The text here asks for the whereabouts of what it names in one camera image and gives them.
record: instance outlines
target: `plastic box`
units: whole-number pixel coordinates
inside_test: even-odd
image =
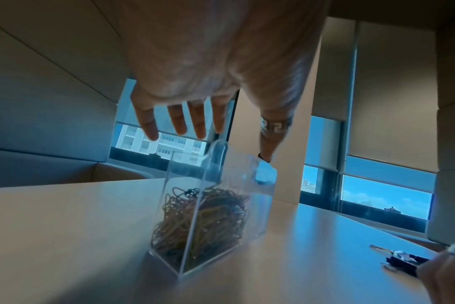
[[[204,156],[174,152],[150,253],[182,277],[255,239],[266,230],[276,177],[268,163],[224,141]]]

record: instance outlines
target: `clear acrylic container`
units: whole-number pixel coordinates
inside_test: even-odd
[[[176,154],[191,164],[169,162],[149,252],[182,277],[265,232],[277,172],[225,141]]]

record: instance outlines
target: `blue sky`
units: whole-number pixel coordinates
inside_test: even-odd
[[[323,124],[323,118],[314,116],[311,118],[306,163],[319,162]],[[409,185],[416,189],[432,190],[435,179],[435,175],[431,173],[355,158],[348,159],[347,172],[349,172],[348,169],[355,171],[352,174],[357,176],[369,175],[376,180]],[[303,179],[316,184],[317,176],[317,168],[304,166]],[[350,176],[344,176],[341,198],[380,209],[394,207],[402,214],[423,219],[428,218],[431,205],[430,193]]]

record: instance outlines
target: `hand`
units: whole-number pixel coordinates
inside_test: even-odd
[[[131,100],[139,125],[155,140],[154,106],[167,105],[178,134],[187,101],[198,138],[206,136],[202,101],[224,129],[226,104],[243,88],[270,122],[294,115],[309,75],[327,0],[118,0],[118,25],[137,83]],[[263,159],[287,132],[260,136]]]
[[[422,265],[417,275],[433,304],[455,304],[455,256],[444,251]]]

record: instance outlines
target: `desk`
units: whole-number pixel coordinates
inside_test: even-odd
[[[162,179],[0,189],[1,303],[429,303],[369,248],[434,252],[274,201],[264,236],[181,282],[149,254]]]

